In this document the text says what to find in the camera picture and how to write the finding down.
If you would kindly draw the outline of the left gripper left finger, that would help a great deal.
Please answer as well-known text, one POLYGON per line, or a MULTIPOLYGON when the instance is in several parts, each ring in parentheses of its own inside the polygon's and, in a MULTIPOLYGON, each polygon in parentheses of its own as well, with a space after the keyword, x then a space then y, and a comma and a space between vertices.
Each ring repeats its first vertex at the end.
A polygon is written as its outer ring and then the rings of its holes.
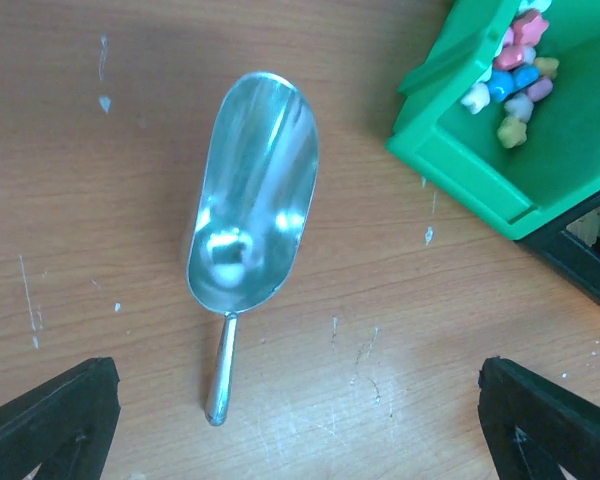
POLYGON ((90 358, 0 406, 0 479, 99 479, 118 384, 112 358, 90 358))

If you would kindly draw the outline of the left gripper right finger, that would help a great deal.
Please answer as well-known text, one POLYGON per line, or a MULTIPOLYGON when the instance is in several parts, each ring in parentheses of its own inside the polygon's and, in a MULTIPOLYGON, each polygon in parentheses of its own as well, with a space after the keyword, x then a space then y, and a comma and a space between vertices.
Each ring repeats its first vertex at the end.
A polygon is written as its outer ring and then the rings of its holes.
POLYGON ((478 415, 501 479, 600 479, 600 407, 516 362, 487 358, 478 415))

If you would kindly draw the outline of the black bin with popsicle candies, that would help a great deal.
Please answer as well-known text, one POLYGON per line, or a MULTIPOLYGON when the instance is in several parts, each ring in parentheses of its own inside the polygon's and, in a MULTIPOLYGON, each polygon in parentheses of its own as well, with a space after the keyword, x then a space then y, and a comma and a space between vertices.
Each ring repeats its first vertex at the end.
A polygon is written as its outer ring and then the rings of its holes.
POLYGON ((600 191, 518 243, 600 305, 600 191))

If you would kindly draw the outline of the green plastic bin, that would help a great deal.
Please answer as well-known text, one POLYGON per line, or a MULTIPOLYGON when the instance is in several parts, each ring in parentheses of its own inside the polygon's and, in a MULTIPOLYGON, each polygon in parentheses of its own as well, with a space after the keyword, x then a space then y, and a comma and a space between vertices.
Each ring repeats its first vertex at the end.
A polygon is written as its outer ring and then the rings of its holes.
POLYGON ((539 50, 558 59, 553 91, 526 142, 497 138, 504 111, 460 102, 483 74, 515 1, 453 4, 425 62, 400 85, 404 104, 388 150, 501 235, 519 240, 600 191, 600 0, 555 1, 539 50))

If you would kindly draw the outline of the metal scoop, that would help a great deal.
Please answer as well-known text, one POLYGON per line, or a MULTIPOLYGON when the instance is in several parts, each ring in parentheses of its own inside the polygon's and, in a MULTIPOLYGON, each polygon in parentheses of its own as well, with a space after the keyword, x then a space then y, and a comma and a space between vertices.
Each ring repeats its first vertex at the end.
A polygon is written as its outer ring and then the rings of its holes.
POLYGON ((185 262, 189 291, 224 318, 205 403, 227 418, 240 315, 289 277, 306 227, 320 159, 305 95, 285 78, 250 72, 228 90, 212 129, 185 262))

